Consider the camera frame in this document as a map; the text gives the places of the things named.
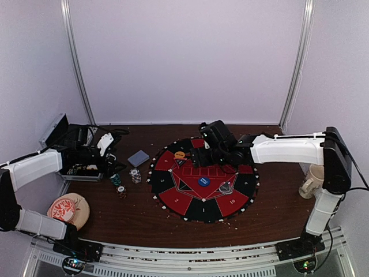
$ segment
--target white tent wall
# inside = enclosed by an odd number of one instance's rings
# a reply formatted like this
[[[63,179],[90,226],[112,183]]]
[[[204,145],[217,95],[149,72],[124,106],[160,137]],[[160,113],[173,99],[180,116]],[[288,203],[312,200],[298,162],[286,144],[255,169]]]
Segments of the white tent wall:
[[[97,123],[276,124],[305,1],[70,1]]]
[[[0,0],[0,163],[39,149],[54,118],[67,113],[88,123],[82,105],[59,1]],[[16,193],[18,203],[43,214],[62,180],[45,176]],[[0,233],[0,276],[21,276],[31,238]]]
[[[369,179],[369,2],[317,1],[308,56],[288,134],[335,126]],[[352,186],[363,186],[353,169]],[[369,193],[347,194],[332,226],[342,226],[359,276],[369,276]]]

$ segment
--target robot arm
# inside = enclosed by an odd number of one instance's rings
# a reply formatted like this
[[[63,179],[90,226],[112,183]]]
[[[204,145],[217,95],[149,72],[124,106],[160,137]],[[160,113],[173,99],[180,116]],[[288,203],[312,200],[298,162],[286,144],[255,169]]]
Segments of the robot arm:
[[[211,164],[288,162],[325,166],[321,194],[303,233],[320,236],[335,214],[343,195],[351,187],[351,160],[338,130],[328,127],[323,133],[301,136],[244,135],[237,140],[222,121],[203,123],[199,131],[205,140],[203,148],[191,150],[194,167]]]
[[[24,185],[49,173],[56,173],[76,160],[89,160],[88,155],[91,156],[90,160],[108,163],[109,156],[106,154],[113,142],[113,137],[108,133],[99,140],[96,148],[56,147],[58,150],[39,152],[38,155],[0,169],[0,228],[3,231],[20,230],[57,240],[65,239],[71,226],[37,212],[22,209],[17,204],[14,193]],[[106,164],[101,167],[110,171]]]

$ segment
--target wooden table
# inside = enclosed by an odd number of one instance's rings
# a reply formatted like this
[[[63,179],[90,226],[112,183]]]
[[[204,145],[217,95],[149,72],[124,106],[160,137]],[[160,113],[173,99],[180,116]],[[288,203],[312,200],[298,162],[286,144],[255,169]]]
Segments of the wooden table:
[[[150,157],[160,149],[186,137],[199,136],[197,125],[119,126],[129,128],[117,145],[116,156],[123,163],[138,150]],[[280,133],[278,126],[232,125],[241,134]],[[149,161],[139,167],[142,184],[133,184],[131,165],[120,173],[128,197],[119,199],[109,179],[100,183],[72,182],[69,192],[84,196],[91,208],[80,237],[112,244],[165,248],[203,248],[248,245],[298,237],[314,200],[299,196],[303,172],[298,164],[273,163],[257,166],[260,190],[255,202],[243,214],[214,224],[185,222],[170,216],[152,199],[145,183]]]

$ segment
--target orange chip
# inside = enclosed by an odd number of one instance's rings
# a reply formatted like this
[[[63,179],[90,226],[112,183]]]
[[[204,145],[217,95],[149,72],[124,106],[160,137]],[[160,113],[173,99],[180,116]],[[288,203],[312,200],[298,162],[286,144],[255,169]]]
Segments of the orange chip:
[[[186,157],[186,154],[182,151],[175,152],[174,157],[176,159],[183,159]]]

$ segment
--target mug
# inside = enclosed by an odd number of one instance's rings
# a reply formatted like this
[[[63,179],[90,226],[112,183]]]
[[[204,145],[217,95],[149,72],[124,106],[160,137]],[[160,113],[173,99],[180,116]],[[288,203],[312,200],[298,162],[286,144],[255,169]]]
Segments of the mug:
[[[299,187],[299,193],[302,198],[310,199],[314,193],[323,185],[324,182],[324,166],[311,164],[306,174],[305,181]]]

